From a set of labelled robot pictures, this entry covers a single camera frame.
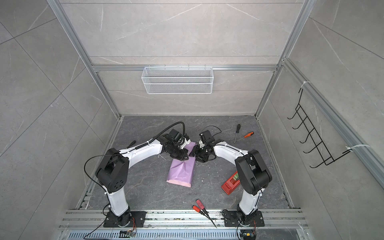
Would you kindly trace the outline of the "pink wrapping paper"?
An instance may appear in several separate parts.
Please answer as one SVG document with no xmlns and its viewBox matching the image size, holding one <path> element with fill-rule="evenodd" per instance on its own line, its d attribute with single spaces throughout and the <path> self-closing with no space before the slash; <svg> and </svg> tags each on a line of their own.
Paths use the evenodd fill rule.
<svg viewBox="0 0 384 240">
<path fill-rule="evenodd" d="M 191 142 L 190 144 L 186 145 L 186 149 L 188 150 L 187 156 L 189 157 L 188 160 L 181 161 L 173 159 L 167 177 L 167 183 L 180 185 L 187 188 L 190 188 L 192 186 L 192 178 L 196 157 L 190 157 L 189 154 L 192 152 L 195 145 L 196 143 L 194 142 Z"/>
</svg>

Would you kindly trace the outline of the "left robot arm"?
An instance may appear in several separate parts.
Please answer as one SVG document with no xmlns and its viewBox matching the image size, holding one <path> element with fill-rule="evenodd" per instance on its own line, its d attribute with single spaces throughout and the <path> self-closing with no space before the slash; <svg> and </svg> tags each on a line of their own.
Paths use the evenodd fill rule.
<svg viewBox="0 0 384 240">
<path fill-rule="evenodd" d="M 129 168 L 151 156 L 160 153 L 169 153 L 173 159 L 188 160 L 189 154 L 186 146 L 191 140 L 185 138 L 181 143 L 167 139 L 151 139 L 139 146 L 116 150 L 109 149 L 96 170 L 97 181 L 109 201 L 109 212 L 105 227 L 126 227 L 133 222 L 129 204 L 125 197 L 124 187 L 127 182 Z"/>
</svg>

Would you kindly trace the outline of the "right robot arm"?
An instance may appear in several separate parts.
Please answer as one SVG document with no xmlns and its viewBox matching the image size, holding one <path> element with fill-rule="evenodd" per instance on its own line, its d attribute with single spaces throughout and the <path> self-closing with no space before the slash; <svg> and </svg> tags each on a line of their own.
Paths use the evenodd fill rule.
<svg viewBox="0 0 384 240">
<path fill-rule="evenodd" d="M 257 217 L 258 203 L 265 188 L 272 181 L 272 175 L 261 154 L 257 150 L 241 150 L 226 142 L 197 144 L 190 153 L 199 162 L 205 163 L 219 157 L 236 166 L 243 195 L 237 206 L 237 219 L 247 226 L 260 218 Z"/>
</svg>

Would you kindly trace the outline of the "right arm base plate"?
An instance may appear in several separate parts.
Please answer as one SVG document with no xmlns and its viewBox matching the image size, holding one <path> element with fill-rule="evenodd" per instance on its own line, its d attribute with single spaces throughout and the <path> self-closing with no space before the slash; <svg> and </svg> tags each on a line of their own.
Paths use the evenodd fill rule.
<svg viewBox="0 0 384 240">
<path fill-rule="evenodd" d="M 242 211 L 222 210 L 222 216 L 226 227 L 242 226 L 264 227 L 265 222 L 261 211 L 255 211 L 250 215 L 245 215 Z"/>
</svg>

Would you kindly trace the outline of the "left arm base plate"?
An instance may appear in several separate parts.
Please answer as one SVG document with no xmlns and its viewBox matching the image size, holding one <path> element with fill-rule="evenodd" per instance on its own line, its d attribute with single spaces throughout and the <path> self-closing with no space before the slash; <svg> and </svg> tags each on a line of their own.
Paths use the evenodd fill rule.
<svg viewBox="0 0 384 240">
<path fill-rule="evenodd" d="M 138 228 L 144 226 L 147 212 L 130 211 L 117 217 L 111 210 L 107 213 L 106 220 L 103 224 L 104 228 L 132 228 L 134 225 Z"/>
</svg>

